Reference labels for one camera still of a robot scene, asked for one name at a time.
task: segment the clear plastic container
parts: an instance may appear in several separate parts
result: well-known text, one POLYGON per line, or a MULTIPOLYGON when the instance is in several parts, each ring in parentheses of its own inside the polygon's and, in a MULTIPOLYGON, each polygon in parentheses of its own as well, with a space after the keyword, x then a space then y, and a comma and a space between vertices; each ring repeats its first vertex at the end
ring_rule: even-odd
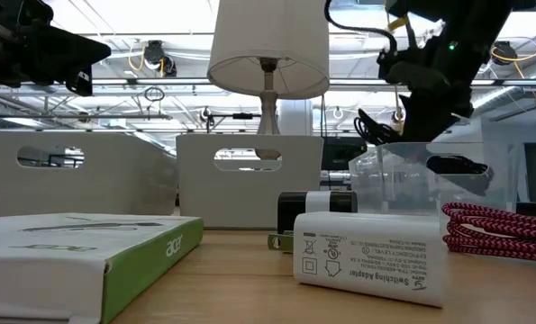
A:
POLYGON ((444 203, 474 203, 513 212, 521 146, 508 143, 395 143, 350 161, 359 212, 441 215, 444 203), (436 175, 437 157, 487 165, 478 174, 436 175))

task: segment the ceiling light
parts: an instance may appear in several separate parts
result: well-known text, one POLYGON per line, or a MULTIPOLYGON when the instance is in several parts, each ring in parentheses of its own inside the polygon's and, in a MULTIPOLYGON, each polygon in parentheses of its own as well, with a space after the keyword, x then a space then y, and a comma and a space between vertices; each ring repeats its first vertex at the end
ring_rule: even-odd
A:
POLYGON ((139 113, 141 112, 141 109, 130 109, 126 111, 120 111, 120 113, 139 113))
POLYGON ((75 149, 72 149, 72 148, 66 148, 66 154, 67 155, 80 155, 82 154, 83 152, 81 151, 80 148, 75 148, 75 149))
POLYGON ((108 129, 103 129, 103 130, 92 130, 92 132, 115 132, 115 133, 118 133, 118 132, 121 132, 121 133, 125 133, 125 132, 136 132, 137 130, 108 130, 108 129))
POLYGON ((491 86, 494 83, 494 80, 474 80, 472 81, 473 86, 491 86))
POLYGON ((206 78, 143 78, 138 79, 140 85, 210 85, 210 81, 206 78))
POLYGON ((336 110, 333 111, 333 117, 335 119, 341 119, 343 117, 343 110, 340 107, 336 107, 336 110))
POLYGON ((153 130, 181 130, 183 125, 178 120, 169 120, 169 121, 138 121, 131 122, 131 124, 138 129, 142 128, 151 128, 153 130))
POLYGON ((491 94, 487 94, 487 95, 477 99, 474 103, 472 103, 472 105, 474 106, 474 109, 477 109, 480 106, 482 106, 482 105, 484 105, 484 104, 496 99, 500 95, 503 95, 503 94, 507 93, 508 91, 512 91, 512 89, 514 89, 514 88, 515 88, 515 86, 507 86, 504 89, 494 91, 491 94))
POLYGON ((23 126, 28 126, 28 127, 42 127, 42 126, 45 126, 44 124, 38 122, 38 121, 34 121, 34 120, 31 120, 31 119, 26 119, 26 118, 4 118, 4 121, 6 122, 14 122, 16 124, 20 124, 20 125, 23 125, 23 126))
POLYGON ((123 73, 125 73, 126 75, 133 76, 133 77, 135 77, 135 78, 138 78, 138 75, 136 75, 135 73, 133 73, 133 71, 125 70, 125 71, 123 71, 123 73))
POLYGON ((536 80, 506 80, 504 86, 536 86, 536 80))
POLYGON ((42 130, 42 131, 48 131, 48 132, 87 132, 87 130, 55 130, 55 129, 42 130))
POLYGON ((388 83, 380 79, 332 79, 330 80, 330 86, 386 86, 388 83))
POLYGON ((94 79, 94 86, 96 85, 125 85, 127 84, 126 79, 94 79))

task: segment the white lampshade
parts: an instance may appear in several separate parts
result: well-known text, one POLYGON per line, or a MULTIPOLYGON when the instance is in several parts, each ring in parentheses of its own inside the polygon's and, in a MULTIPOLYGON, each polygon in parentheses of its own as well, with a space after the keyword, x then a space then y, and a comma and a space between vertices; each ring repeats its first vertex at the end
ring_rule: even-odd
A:
POLYGON ((207 77, 245 95, 264 90, 258 58, 280 59, 280 99, 309 99, 330 86, 330 38, 324 0, 221 0, 207 77))

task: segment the black cable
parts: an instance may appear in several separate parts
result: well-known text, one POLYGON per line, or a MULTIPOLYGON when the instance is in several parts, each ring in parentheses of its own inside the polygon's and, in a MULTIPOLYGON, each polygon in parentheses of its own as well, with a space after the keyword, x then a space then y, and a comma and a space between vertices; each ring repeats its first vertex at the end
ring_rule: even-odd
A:
POLYGON ((488 170, 485 164, 477 163, 462 156, 433 156, 426 166, 438 175, 482 175, 488 170))
MULTIPOLYGON (((323 127, 325 129, 325 138, 323 138, 323 145, 327 147, 328 145, 328 116, 326 115, 324 94, 322 94, 322 114, 323 114, 323 127)), ((329 148, 326 149, 326 158, 328 154, 329 154, 329 148)), ((330 170, 327 170, 327 171, 328 171, 328 189, 331 191, 332 190, 332 176, 330 175, 330 170)))
POLYGON ((322 113, 320 114, 320 137, 323 139, 323 109, 324 109, 324 99, 322 94, 322 106, 320 107, 322 113))
POLYGON ((405 23, 405 30, 408 34, 408 48, 409 49, 417 49, 418 43, 415 39, 415 32, 413 31, 412 24, 410 23, 410 19, 408 18, 408 21, 405 23))
POLYGON ((361 109, 358 109, 358 115, 359 117, 354 119, 354 127, 359 136, 367 143, 382 145, 400 141, 400 134, 391 127, 378 124, 361 109))
POLYGON ((325 19, 331 23, 332 25, 346 30, 346 31, 353 31, 353 32, 374 32, 377 34, 380 34, 382 36, 386 36, 390 40, 390 53, 396 53, 397 52, 397 41, 395 40, 394 35, 392 35, 389 31, 384 31, 383 29, 379 28, 372 28, 372 27, 352 27, 352 26, 344 26, 342 24, 339 24, 335 22, 332 17, 330 16, 330 4, 332 3, 332 0, 326 0, 325 7, 323 9, 323 15, 325 16, 325 19))
POLYGON ((162 101, 166 97, 166 94, 160 88, 151 86, 143 92, 143 97, 152 103, 162 101))

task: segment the green box edge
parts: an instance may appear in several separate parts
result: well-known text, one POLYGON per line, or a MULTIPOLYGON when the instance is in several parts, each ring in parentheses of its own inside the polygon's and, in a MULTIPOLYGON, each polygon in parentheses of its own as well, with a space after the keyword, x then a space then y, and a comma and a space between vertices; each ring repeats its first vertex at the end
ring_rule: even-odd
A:
POLYGON ((191 220, 106 260, 102 323, 115 319, 134 299, 169 268, 196 248, 204 236, 204 222, 191 220), (168 242, 182 236, 181 248, 167 256, 168 242))

